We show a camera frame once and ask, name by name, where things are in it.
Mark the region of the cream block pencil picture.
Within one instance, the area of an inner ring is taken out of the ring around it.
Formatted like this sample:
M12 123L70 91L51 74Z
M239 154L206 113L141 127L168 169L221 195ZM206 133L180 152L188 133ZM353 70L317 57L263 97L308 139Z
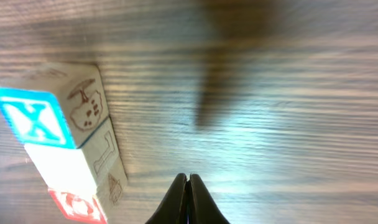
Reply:
M1 82L0 110L21 143L69 149L109 114L96 65L56 62Z

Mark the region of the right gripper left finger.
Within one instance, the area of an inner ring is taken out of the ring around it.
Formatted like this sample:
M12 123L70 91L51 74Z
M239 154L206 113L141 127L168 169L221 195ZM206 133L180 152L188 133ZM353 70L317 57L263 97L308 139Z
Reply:
M187 224L187 176L179 173L146 224Z

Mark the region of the cream block red side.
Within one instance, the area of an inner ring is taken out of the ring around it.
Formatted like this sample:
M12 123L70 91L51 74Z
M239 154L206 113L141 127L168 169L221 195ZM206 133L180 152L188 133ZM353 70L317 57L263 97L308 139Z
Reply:
M65 218L107 224L126 185L124 166L118 157L94 188L83 187L76 191L49 188L48 192Z

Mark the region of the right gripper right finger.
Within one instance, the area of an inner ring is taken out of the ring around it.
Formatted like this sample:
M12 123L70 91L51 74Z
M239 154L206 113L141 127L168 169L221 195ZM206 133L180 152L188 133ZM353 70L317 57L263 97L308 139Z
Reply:
M198 174L190 175L188 222L192 224L229 224Z

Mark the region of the blue letter P block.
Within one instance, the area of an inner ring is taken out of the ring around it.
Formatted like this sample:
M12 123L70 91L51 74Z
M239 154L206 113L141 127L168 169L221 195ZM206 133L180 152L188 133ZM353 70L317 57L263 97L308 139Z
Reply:
M106 119L78 149L26 144L24 149L48 187L95 194L103 184L127 182L111 120Z

